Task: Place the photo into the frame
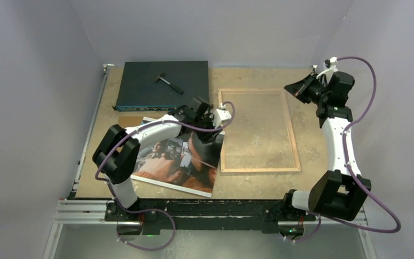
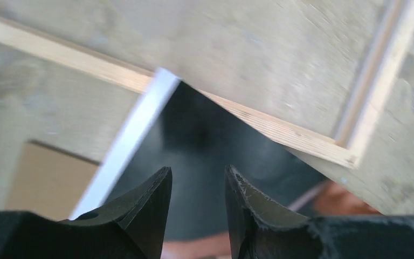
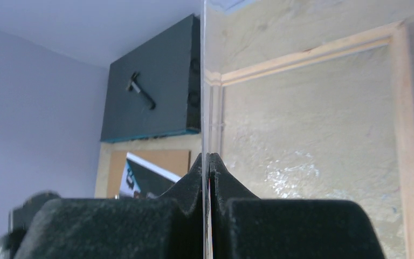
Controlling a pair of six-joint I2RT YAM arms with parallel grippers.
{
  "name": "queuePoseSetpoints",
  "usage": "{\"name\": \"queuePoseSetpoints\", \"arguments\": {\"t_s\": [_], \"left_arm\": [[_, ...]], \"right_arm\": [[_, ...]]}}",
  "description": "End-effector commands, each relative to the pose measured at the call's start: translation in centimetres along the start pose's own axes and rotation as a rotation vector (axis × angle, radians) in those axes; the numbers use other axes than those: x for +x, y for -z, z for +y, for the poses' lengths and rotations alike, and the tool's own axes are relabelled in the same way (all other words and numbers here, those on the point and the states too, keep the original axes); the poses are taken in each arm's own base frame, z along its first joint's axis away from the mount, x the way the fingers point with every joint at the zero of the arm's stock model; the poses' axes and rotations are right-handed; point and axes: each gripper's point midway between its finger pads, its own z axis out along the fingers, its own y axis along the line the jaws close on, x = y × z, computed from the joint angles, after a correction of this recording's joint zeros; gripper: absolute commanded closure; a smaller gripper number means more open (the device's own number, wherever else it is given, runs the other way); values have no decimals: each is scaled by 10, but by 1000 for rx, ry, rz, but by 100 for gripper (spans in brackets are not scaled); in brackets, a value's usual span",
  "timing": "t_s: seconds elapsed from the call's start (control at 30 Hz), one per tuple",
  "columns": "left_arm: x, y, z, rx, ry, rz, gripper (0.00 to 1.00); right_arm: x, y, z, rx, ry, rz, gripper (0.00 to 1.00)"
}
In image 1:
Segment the large printed photo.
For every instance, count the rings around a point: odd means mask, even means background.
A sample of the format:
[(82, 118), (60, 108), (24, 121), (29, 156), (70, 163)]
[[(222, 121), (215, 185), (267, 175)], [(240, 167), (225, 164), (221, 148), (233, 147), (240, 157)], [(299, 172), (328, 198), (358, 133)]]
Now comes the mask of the large printed photo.
[(195, 133), (182, 134), (140, 148), (132, 180), (212, 197), (225, 133), (203, 144)]

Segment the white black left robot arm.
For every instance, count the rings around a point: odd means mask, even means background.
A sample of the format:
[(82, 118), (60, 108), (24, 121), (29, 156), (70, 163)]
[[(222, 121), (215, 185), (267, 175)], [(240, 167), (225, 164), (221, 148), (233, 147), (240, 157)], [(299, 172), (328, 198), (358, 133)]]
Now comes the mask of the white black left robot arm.
[(234, 118), (226, 103), (215, 109), (199, 99), (159, 119), (122, 128), (111, 126), (93, 154), (95, 178), (107, 184), (125, 220), (144, 208), (132, 184), (138, 176), (150, 181), (209, 192), (213, 188), (224, 140)]

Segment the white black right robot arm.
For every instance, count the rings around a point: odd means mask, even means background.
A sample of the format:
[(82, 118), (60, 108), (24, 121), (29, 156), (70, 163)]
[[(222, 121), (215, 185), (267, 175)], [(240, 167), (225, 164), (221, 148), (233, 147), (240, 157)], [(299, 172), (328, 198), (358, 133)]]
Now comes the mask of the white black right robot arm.
[(284, 89), (305, 104), (317, 106), (316, 116), (327, 145), (327, 171), (309, 192), (290, 190), (281, 205), (282, 215), (293, 220), (302, 211), (352, 221), (360, 211), (367, 194), (359, 184), (371, 190), (371, 181), (363, 178), (355, 162), (351, 146), (353, 122), (351, 109), (346, 106), (348, 93), (355, 79), (345, 72), (334, 72), (330, 81), (325, 76), (312, 72), (297, 83)]

